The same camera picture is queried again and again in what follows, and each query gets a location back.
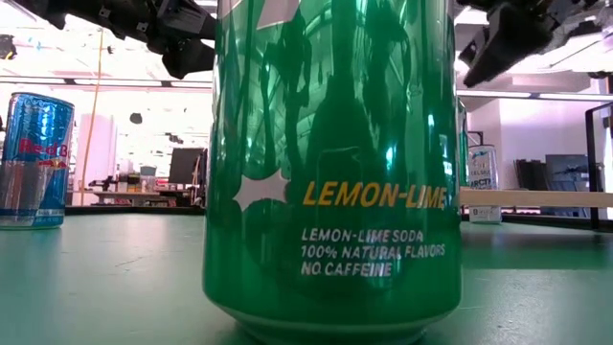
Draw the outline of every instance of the green soda can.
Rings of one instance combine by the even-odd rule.
[[[444,0],[222,0],[203,288],[265,344],[408,344],[461,296]]]
[[[458,178],[460,186],[468,187],[468,117],[466,107],[458,100]]]

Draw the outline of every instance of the green table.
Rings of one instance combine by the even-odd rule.
[[[201,291],[202,228],[120,215],[0,232],[0,344],[255,344]],[[464,224],[464,241],[463,302],[420,345],[613,343],[612,237]]]

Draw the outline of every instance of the white can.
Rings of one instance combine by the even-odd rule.
[[[496,149],[492,145],[468,148],[468,182],[476,190],[497,191],[498,170]],[[499,206],[470,206],[470,222],[500,223],[502,212]]]

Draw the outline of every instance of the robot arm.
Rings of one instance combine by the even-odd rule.
[[[63,29],[66,14],[131,37],[162,55],[169,74],[183,79],[213,68],[216,20],[193,0],[11,0],[10,3]]]
[[[527,56],[543,51],[567,18],[598,1],[457,0],[460,5],[487,12],[489,23],[459,55],[469,67],[464,84],[473,87],[491,81]]]

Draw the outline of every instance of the cable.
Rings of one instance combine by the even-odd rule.
[[[94,121],[96,120],[96,106],[98,105],[98,93],[100,91],[100,79],[102,76],[102,49],[104,44],[104,29],[100,31],[100,48],[98,49],[98,77],[96,80],[96,90],[94,91],[94,106],[92,108],[92,117],[89,122],[89,133],[87,134],[87,145],[85,146],[85,159],[83,160],[83,172],[80,178],[80,206],[83,206],[85,198],[85,172],[87,172],[87,159],[89,158],[89,146],[92,142],[92,133],[94,132]]]

